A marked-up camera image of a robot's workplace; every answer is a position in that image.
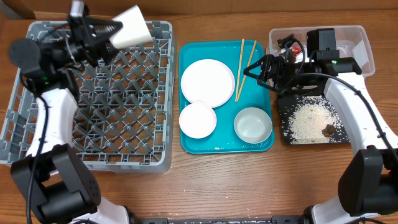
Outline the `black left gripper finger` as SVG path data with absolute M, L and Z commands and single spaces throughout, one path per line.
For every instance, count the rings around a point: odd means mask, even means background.
M 119 52 L 120 50 L 110 41 L 100 42 L 99 44 L 89 47 L 88 62 L 92 66 L 98 66 L 98 61 L 102 59 L 105 65 L 109 65 Z
M 85 35 L 88 39 L 110 39 L 123 28 L 122 22 L 85 17 Z

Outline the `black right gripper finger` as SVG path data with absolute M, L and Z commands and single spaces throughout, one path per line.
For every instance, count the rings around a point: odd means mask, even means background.
M 266 68 L 267 65 L 267 58 L 268 55 L 265 55 L 261 57 L 258 61 L 254 62 L 253 64 L 249 65 L 247 68 L 244 69 L 243 73 L 247 77 L 251 78 L 259 78 L 261 75 L 264 74 L 264 69 Z M 251 70 L 255 68 L 260 68 L 259 74 L 252 73 Z
M 273 85 L 268 84 L 268 80 L 276 81 L 277 78 L 278 75 L 276 73 L 262 73 L 256 78 L 256 83 L 270 91 L 281 93 L 282 89 L 277 86 L 277 83 L 274 83 Z

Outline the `red snack wrapper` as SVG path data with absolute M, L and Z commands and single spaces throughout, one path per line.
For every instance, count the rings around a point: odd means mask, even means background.
M 294 56 L 297 56 L 302 53 L 302 49 L 299 46 L 294 46 L 294 47 L 291 47 L 290 49 Z

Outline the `white paper cup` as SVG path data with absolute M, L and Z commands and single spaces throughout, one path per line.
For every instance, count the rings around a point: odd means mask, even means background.
M 152 42 L 148 26 L 137 5 L 114 17 L 113 21 L 123 24 L 123 27 L 109 39 L 116 49 Z

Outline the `grey bowl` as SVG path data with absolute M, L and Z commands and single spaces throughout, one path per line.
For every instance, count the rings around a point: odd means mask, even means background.
M 234 119 L 237 136 L 249 144 L 267 140 L 273 131 L 271 117 L 262 109 L 248 107 L 241 110 Z

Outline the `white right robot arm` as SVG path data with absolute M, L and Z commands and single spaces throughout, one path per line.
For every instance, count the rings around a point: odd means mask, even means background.
M 378 215 L 395 213 L 397 136 L 373 103 L 361 67 L 352 57 L 340 57 L 333 29 L 307 33 L 300 63 L 289 59 L 296 42 L 293 35 L 280 39 L 282 55 L 265 55 L 254 63 L 261 70 L 257 84 L 279 96 L 323 94 L 338 113 L 354 154 L 337 196 L 306 208 L 298 222 L 374 222 Z

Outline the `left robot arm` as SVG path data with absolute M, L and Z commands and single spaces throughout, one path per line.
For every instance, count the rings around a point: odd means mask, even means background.
M 34 138 L 25 158 L 12 163 L 11 175 L 26 200 L 27 220 L 41 223 L 133 223 L 124 206 L 101 196 L 98 183 L 73 150 L 73 120 L 79 88 L 76 64 L 109 62 L 116 49 L 111 37 L 119 21 L 70 16 L 71 34 L 62 40 L 18 39 L 8 54 L 23 86 L 35 97 Z

